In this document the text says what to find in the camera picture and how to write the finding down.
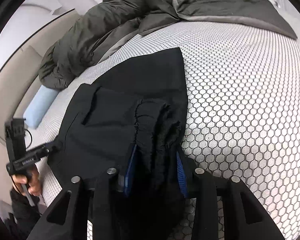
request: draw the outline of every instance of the mattress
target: mattress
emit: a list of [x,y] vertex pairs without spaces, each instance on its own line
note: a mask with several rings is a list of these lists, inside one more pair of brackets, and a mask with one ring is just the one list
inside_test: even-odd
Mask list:
[[[66,108],[82,83],[91,84],[118,63],[180,47],[188,93],[182,147],[214,176],[239,176],[285,239],[300,234],[300,41],[239,24],[180,22],[136,35],[106,61],[87,69],[59,93],[33,136],[32,147],[58,134]],[[46,163],[38,169],[49,205],[61,187]],[[219,207],[219,238],[223,209]],[[195,199],[169,239],[191,239]],[[88,239],[92,226],[88,223]]]

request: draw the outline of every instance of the hand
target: hand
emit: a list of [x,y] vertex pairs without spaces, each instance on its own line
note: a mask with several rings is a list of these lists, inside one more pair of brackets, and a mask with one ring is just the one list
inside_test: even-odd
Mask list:
[[[29,170],[31,173],[31,180],[29,181],[29,193],[34,196],[39,196],[42,192],[42,186],[41,182],[39,181],[39,172],[36,166],[34,166],[31,170]],[[23,175],[13,175],[12,179],[16,185],[13,184],[14,189],[17,192],[20,192],[23,196],[26,194],[23,192],[21,184],[27,184],[27,178]]]

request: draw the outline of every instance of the light blue cushion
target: light blue cushion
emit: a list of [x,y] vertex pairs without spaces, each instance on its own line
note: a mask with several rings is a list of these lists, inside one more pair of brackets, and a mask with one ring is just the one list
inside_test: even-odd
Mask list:
[[28,127],[36,129],[49,107],[57,97],[59,91],[41,86],[27,107],[23,118]]

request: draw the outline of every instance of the bolt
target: bolt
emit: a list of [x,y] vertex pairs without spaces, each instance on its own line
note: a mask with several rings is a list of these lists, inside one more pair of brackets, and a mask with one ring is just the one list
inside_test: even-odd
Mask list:
[[72,179],[71,179],[71,182],[72,183],[78,183],[80,181],[80,177],[79,176],[74,176],[74,177],[72,177]]
[[231,180],[232,180],[233,182],[235,182],[235,183],[240,182],[240,178],[237,177],[237,176],[232,176],[232,177],[231,177]]
[[108,174],[115,174],[115,173],[117,173],[117,169],[116,169],[116,168],[109,168],[109,169],[107,170],[107,173],[108,173]]
[[196,174],[204,174],[204,169],[202,168],[196,168],[194,171]]

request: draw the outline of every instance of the headboard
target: headboard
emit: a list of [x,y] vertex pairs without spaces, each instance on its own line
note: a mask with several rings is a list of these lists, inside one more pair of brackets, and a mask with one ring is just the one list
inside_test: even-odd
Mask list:
[[4,122],[22,118],[41,84],[38,69],[49,47],[72,27],[80,16],[75,10],[57,17],[30,36],[0,70],[0,142],[5,144]]

